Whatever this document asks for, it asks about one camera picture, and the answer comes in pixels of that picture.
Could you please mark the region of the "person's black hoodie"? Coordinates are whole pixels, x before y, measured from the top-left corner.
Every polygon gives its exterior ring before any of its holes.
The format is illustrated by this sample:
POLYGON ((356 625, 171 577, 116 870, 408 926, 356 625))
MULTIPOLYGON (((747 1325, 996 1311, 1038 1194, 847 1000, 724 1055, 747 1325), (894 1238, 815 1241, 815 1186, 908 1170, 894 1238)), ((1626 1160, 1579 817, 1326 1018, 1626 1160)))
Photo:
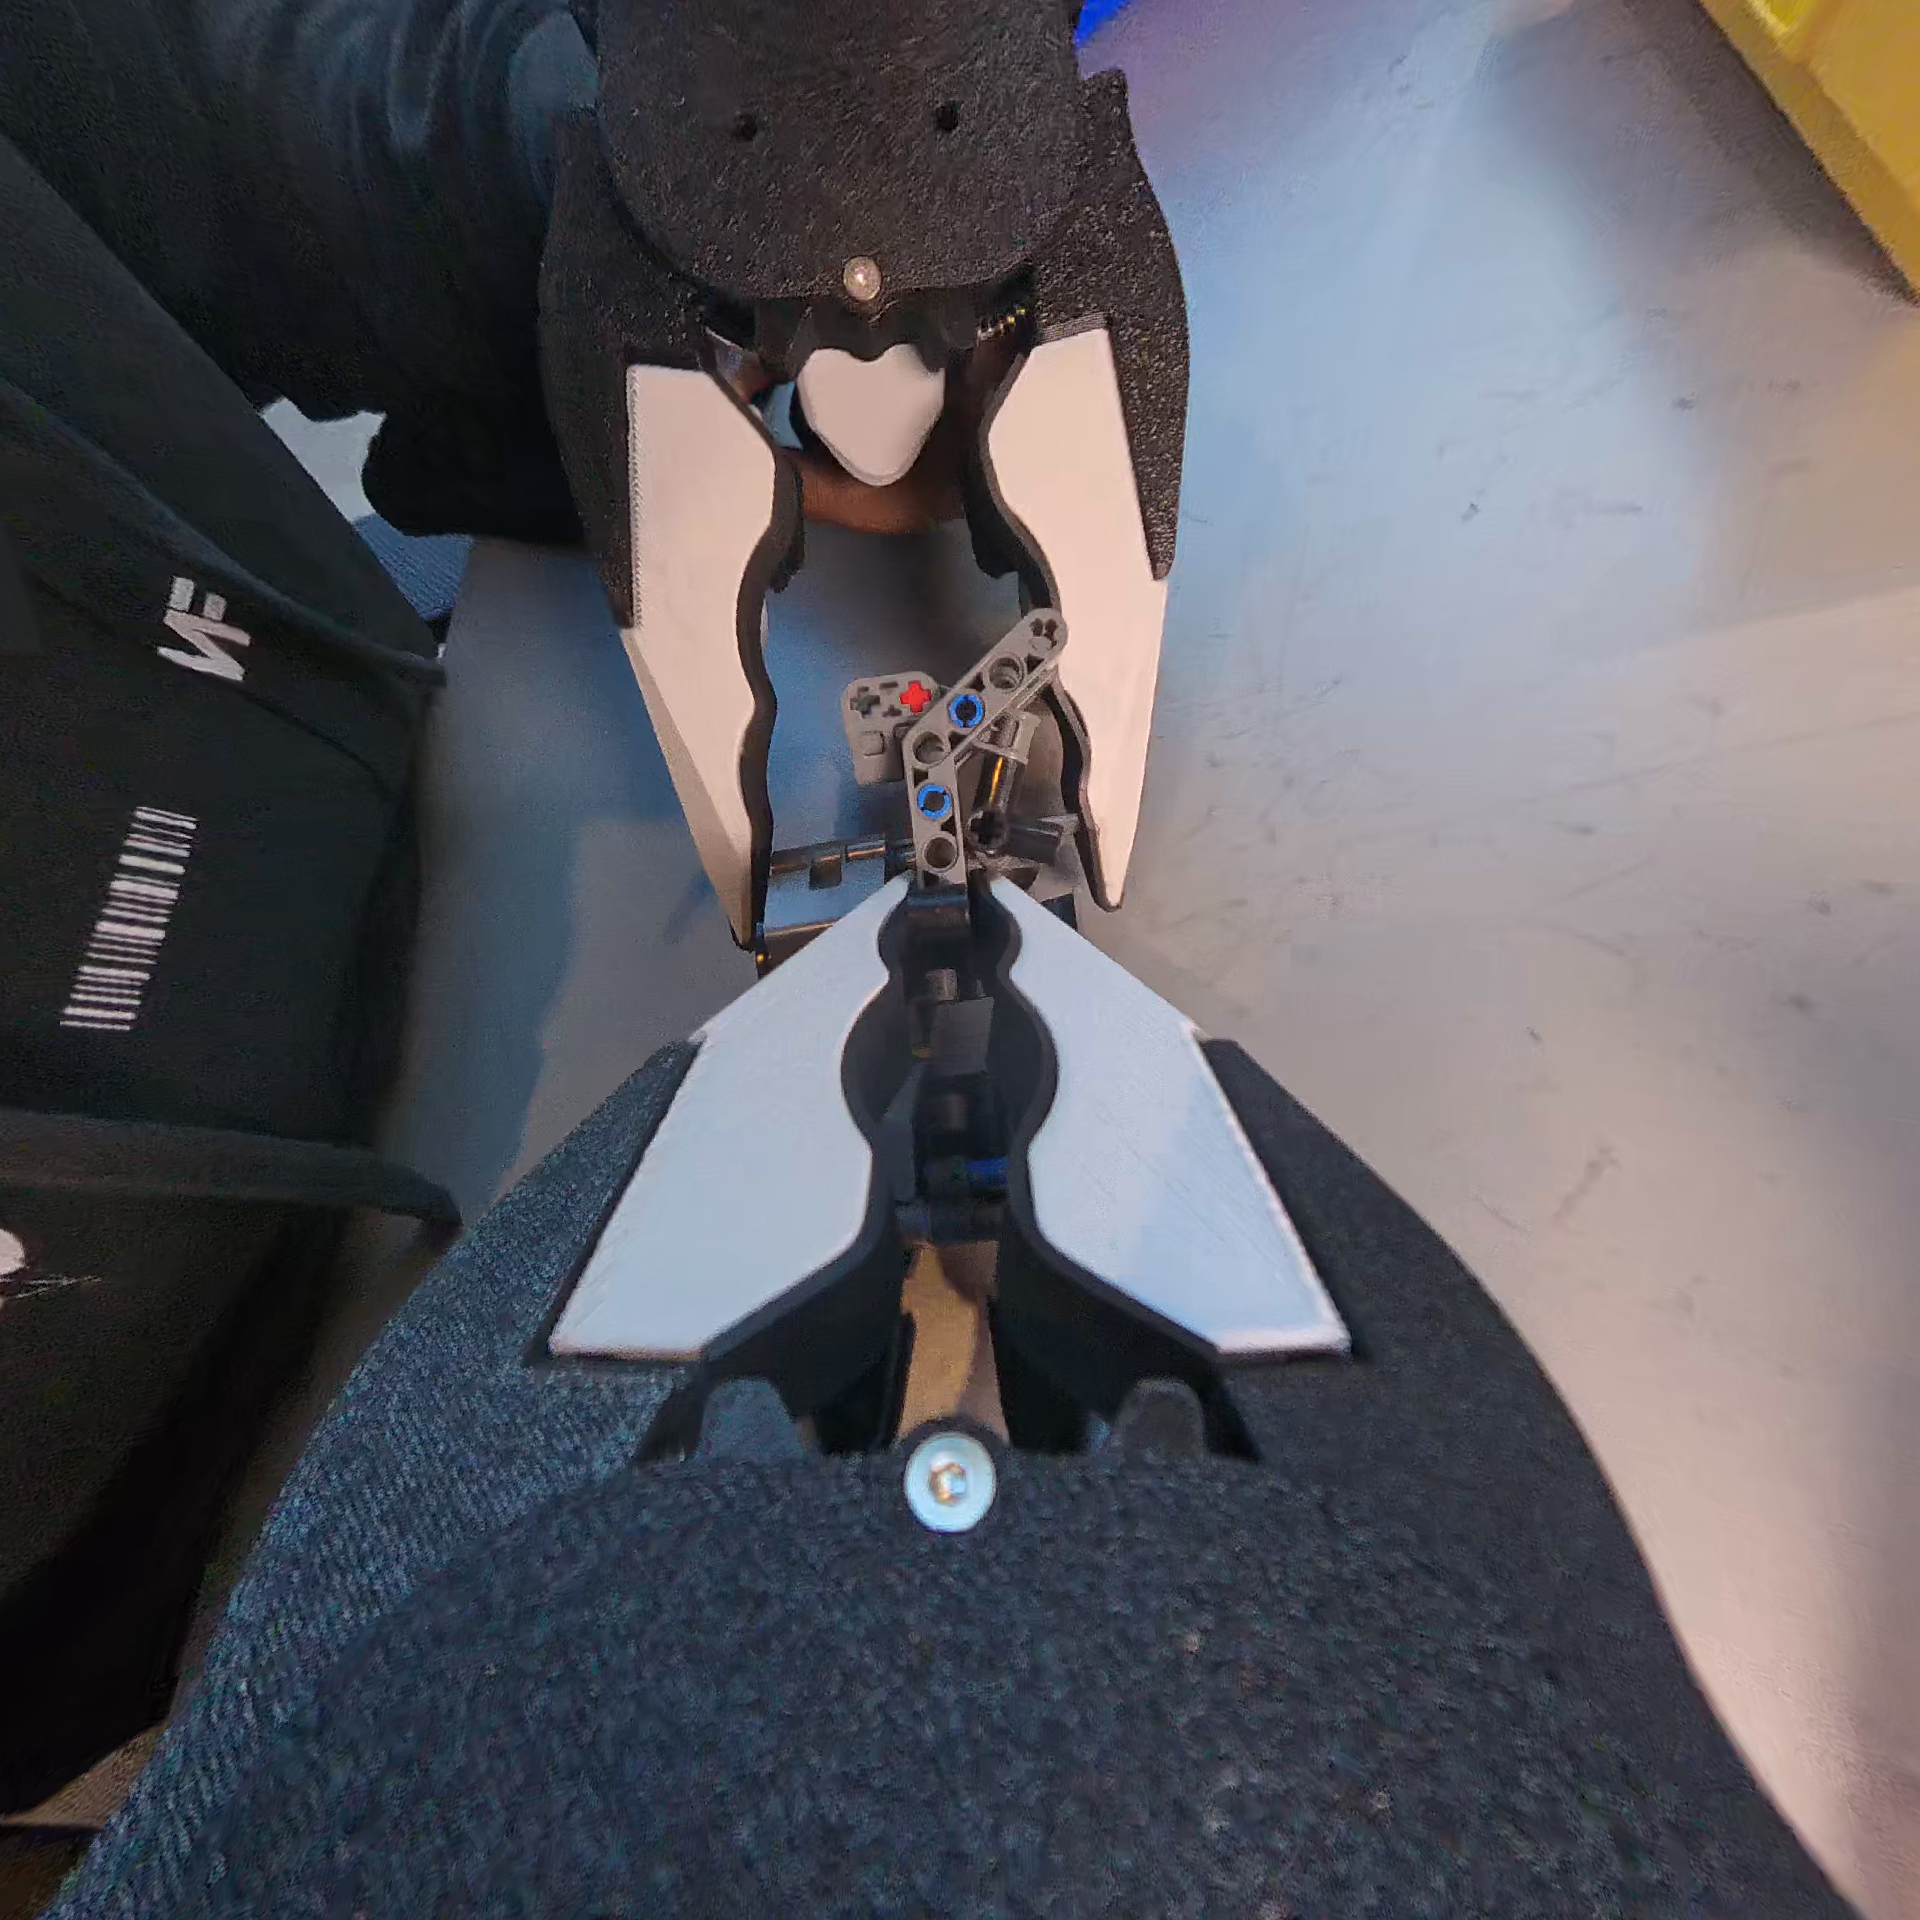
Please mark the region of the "person's black hoodie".
POLYGON ((436 637, 5 143, 2 1793, 168 1710, 356 1208, 436 637))

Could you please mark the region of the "dark grey brick beam assembly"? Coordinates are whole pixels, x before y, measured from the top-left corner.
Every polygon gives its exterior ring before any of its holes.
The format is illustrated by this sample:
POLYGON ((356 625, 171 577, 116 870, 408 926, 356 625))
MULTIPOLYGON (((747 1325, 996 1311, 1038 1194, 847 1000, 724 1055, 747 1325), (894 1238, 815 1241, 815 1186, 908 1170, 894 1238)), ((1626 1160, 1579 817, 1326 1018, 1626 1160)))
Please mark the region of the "dark grey brick beam assembly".
POLYGON ((914 886, 960 896, 974 866, 1015 874, 971 849, 970 823, 981 808, 1020 808, 1024 767, 1053 690, 1068 625, 1059 609, 1026 615, 928 708, 903 741, 903 778, 912 833, 914 886))

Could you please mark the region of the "grey motor block assembly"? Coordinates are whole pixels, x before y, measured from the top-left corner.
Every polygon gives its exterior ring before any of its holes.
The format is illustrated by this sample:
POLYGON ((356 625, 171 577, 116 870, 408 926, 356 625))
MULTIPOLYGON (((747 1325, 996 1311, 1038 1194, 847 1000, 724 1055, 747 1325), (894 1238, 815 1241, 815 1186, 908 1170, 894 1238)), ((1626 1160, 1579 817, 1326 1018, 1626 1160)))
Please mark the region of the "grey motor block assembly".
MULTIPOLYGON (((1018 804, 1026 814, 1072 816, 1074 840, 1076 817, 1060 808, 1055 756, 1059 718, 1046 697, 1018 804)), ((1013 881, 1074 927, 1076 849, 1070 840, 1052 869, 1015 874, 974 866, 965 894, 928 896, 914 886, 904 778, 878 788, 901 810, 903 825, 894 832, 774 853, 756 969, 778 969, 886 879, 908 879, 903 1013, 896 1017, 904 1064, 884 1074, 879 1168, 909 1241, 989 1241, 1000 1231, 1015 1134, 1010 1097, 992 1068, 996 934, 986 922, 989 884, 1013 881)))

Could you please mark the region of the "grey desk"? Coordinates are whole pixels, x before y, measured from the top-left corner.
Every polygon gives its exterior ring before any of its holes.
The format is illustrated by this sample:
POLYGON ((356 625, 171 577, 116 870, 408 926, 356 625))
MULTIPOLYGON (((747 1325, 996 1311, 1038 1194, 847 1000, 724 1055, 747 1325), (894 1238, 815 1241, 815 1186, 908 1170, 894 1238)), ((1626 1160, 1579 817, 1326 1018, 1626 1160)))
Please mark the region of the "grey desk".
POLYGON ((1183 527, 1124 908, 1500 1298, 1916 1914, 1916 301, 1695 5, 1124 5, 1183 527))

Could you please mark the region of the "yellow plastic parts bin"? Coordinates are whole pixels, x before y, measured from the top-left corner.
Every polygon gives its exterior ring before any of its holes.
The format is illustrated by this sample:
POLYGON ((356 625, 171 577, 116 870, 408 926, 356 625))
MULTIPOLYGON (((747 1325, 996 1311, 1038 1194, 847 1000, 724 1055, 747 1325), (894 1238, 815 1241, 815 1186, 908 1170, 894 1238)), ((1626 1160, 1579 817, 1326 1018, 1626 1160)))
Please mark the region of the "yellow plastic parts bin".
POLYGON ((1704 1, 1819 168, 1918 289, 1918 5, 1704 1))

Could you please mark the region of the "person's left hand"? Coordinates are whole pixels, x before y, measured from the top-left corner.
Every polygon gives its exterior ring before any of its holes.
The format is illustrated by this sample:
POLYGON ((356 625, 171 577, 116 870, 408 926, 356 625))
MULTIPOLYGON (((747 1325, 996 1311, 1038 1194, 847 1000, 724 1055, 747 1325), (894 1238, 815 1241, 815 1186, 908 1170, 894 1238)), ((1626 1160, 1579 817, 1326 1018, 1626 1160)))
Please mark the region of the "person's left hand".
POLYGON ((829 452, 790 448, 806 524, 864 536, 916 536, 966 513, 966 460, 950 434, 930 434, 918 460, 894 482, 871 485, 829 452))

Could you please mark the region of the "person's left forearm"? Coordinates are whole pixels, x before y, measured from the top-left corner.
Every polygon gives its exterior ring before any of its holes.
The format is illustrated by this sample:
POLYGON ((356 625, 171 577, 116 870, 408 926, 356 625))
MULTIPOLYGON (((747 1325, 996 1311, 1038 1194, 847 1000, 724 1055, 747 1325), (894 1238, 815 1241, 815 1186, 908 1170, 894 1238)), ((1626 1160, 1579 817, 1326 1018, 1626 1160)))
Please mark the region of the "person's left forearm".
POLYGON ((378 416, 404 534, 579 546, 547 420, 555 1, 6 1, 5 141, 251 404, 378 416))

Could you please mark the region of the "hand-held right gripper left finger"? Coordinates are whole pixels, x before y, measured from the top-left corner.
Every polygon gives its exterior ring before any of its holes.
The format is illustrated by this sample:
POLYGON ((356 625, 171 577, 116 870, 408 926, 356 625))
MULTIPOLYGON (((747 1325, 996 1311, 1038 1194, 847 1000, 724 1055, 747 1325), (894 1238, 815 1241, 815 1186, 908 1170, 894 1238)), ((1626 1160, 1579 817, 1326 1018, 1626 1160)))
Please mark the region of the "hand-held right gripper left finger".
POLYGON ((847 1039, 888 977, 886 879, 708 1018, 549 1334, 560 1357, 687 1361, 854 1248, 872 1148, 847 1039))

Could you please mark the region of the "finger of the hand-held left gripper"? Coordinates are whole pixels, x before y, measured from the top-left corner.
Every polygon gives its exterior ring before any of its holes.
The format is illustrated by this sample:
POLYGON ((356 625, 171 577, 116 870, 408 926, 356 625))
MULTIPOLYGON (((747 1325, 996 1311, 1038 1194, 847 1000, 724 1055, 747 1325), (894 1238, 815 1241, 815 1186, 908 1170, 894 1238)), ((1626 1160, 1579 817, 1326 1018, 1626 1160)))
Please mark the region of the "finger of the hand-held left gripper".
POLYGON ((774 848, 766 599, 800 536, 800 474, 710 369, 634 366, 627 401, 622 640, 703 873, 755 948, 774 848))
POLYGON ((992 399, 988 496, 1066 625, 1053 703, 1083 874, 1118 909, 1134 862, 1159 692, 1168 585, 1147 552, 1114 338, 1090 321, 1040 338, 992 399))

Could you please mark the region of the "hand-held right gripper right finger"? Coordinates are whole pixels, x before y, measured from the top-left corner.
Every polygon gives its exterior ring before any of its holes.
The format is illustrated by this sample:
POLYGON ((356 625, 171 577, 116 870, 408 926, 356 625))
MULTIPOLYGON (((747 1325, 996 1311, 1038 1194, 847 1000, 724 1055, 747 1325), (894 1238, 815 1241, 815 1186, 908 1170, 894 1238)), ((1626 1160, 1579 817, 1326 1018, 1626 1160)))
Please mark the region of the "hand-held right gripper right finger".
POLYGON ((1213 1360, 1349 1356, 1192 1022, 1013 881, 992 897, 1053 1064, 1024 1149, 1040 1248, 1213 1360))

